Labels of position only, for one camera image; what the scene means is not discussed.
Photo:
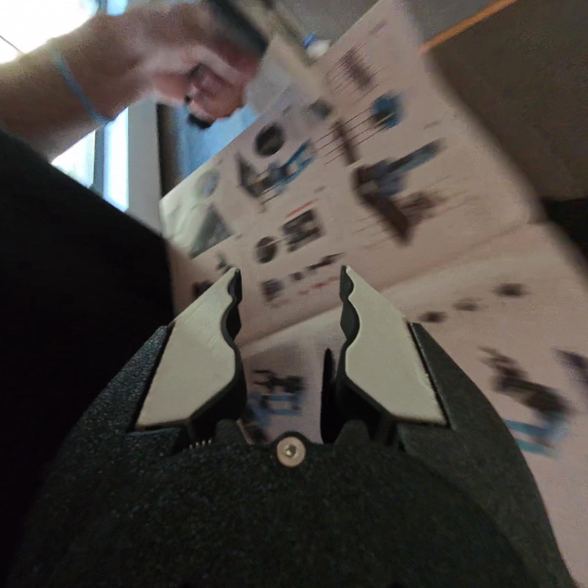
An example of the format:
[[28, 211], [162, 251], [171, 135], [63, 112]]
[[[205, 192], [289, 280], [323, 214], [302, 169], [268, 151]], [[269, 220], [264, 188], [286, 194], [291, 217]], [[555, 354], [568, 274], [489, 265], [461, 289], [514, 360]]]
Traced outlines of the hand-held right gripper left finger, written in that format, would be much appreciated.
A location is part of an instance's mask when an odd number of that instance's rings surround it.
[[231, 268], [172, 323], [135, 429], [185, 427], [214, 432], [236, 421], [246, 405], [243, 362], [235, 339], [241, 328], [240, 270]]

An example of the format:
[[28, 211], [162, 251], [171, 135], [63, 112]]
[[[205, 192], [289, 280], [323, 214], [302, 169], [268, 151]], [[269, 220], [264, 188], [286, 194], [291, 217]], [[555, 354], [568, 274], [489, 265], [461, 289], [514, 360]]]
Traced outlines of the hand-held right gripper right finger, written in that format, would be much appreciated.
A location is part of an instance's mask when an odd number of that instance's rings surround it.
[[404, 314], [358, 273], [342, 266], [336, 403], [349, 419], [446, 425], [436, 390]]

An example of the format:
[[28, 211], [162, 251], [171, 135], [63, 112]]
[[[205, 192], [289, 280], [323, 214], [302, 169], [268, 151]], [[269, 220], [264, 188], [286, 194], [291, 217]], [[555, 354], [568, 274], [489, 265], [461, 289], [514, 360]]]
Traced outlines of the white instruction booklet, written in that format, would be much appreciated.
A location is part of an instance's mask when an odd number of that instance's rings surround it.
[[318, 437], [318, 368], [343, 341], [347, 265], [420, 322], [509, 426], [564, 561], [587, 587], [587, 286], [562, 239], [532, 220], [530, 185], [419, 55], [400, 1], [379, 1], [319, 72], [357, 160], [294, 88], [160, 204], [197, 282], [242, 271], [249, 400], [266, 445]]

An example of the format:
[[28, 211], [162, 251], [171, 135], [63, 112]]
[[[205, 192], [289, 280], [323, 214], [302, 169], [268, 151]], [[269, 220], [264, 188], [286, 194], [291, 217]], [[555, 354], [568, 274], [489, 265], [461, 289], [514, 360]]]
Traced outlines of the person's left hand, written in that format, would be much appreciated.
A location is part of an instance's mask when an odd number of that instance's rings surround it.
[[133, 6], [90, 23], [92, 108], [114, 119], [138, 100], [154, 96], [185, 105], [200, 125], [230, 117], [245, 104], [260, 59], [229, 39], [205, 2]]

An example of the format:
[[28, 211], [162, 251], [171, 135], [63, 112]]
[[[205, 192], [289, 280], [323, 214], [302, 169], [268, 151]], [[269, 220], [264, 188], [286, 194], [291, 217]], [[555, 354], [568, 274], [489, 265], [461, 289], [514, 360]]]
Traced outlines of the person's dark clothing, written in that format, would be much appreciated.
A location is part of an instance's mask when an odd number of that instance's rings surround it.
[[1, 587], [43, 468], [173, 318], [163, 239], [1, 131]]

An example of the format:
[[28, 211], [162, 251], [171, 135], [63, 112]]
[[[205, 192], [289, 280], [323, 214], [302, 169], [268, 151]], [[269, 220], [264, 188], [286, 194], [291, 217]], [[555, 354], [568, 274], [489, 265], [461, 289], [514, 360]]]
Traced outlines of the blue wristband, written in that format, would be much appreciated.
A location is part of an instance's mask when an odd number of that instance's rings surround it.
[[92, 104], [92, 101], [87, 97], [86, 93], [82, 89], [82, 86], [74, 77], [68, 62], [61, 51], [58, 48], [51, 46], [49, 48], [49, 54], [51, 56], [51, 61], [53, 62], [56, 70], [59, 72], [64, 84], [73, 94], [73, 96], [79, 101], [92, 121], [94, 121], [96, 125], [101, 128], [109, 125], [112, 122], [112, 119], [105, 117], [96, 110]]

